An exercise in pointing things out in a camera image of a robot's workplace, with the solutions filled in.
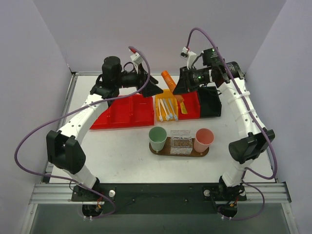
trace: pink cup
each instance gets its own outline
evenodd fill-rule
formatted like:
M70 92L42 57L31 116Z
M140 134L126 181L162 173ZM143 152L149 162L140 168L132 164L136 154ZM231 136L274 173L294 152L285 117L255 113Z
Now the pink cup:
M204 152L214 141L214 134L206 128L199 129L195 136L194 150L196 152Z

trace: tabletop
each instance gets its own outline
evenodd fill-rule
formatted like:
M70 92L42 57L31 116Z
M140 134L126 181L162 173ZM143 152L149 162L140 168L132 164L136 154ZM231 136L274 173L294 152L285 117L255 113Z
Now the tabletop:
M153 76L159 81L159 87L167 89L161 76ZM175 82L178 76L172 76ZM86 100L97 76L78 76L70 103L69 111L79 108ZM120 89L120 94L134 92L135 88ZM86 154L86 166L100 179L101 183L214 183L227 170L231 163L228 150L230 142L239 139L233 114L223 97L221 117L157 122L169 133L170 130L190 130L191 136L200 128L208 128L214 133L214 142L204 157L158 156L150 152L148 132L152 126L89 130L82 142ZM272 175L271 163L267 152L262 153L251 164L251 168L264 176ZM52 175L68 175L54 167ZM275 182L257 177L247 172L246 182ZM51 178L50 183L68 181Z

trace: yellow tray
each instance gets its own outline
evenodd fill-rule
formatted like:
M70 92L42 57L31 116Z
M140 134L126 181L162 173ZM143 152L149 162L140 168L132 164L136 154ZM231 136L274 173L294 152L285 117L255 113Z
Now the yellow tray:
M169 101L168 101L168 99L170 98L171 99L171 103L172 103L172 105L173 105L173 107L174 107L174 110L175 110L175 114L176 114L176 116L179 118L179 116L178 116L178 105L177 105L177 100L176 100L176 98L175 98L175 96L171 93L171 91L169 90L169 89L164 89L164 92L162 93L162 94L157 94L157 95L155 95L155 108L156 108L156 118L157 118L157 121L160 121L159 120L159 109L161 110L161 116L162 116L162 119L164 120L164 121L166 121L166 114L165 114L165 111L164 111L164 109L162 108L162 106L161 106L161 104L160 104L160 106L158 106L158 99L166 99L166 101L167 101L167 105L168 105L168 108L169 108L169 110L170 110L170 113L172 114L172 115L174 115L174 113L173 113L173 111L172 111L172 108L171 108L171 106L170 106L170 103L169 103Z

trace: orange cylinder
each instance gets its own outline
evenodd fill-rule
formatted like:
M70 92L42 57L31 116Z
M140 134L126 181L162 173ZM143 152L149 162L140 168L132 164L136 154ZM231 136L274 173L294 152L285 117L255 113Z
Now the orange cylinder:
M164 78L168 88L170 89L171 93L174 92L174 89L176 88L176 83L172 79L172 77L169 75L167 71L163 71L161 73L161 76ZM184 102L184 99L181 95L175 95L175 98L177 99L178 102Z

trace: wooden tray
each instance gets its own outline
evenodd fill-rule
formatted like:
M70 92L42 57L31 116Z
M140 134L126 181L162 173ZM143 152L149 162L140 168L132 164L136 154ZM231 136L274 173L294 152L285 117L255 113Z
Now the wooden tray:
M152 149L151 144L150 144L150 151L151 151L154 155L182 156L182 157L204 157L204 156L209 152L209 147L208 147L208 149L205 150L205 151L202 152L202 153L198 153L198 152L196 152L196 151L193 149L190 155L171 155L171 154L170 154L170 149L171 149L171 146L170 146L170 138L171 138L171 137L167 137L164 148L163 148L161 151L159 151L158 153L156 153L156 151Z

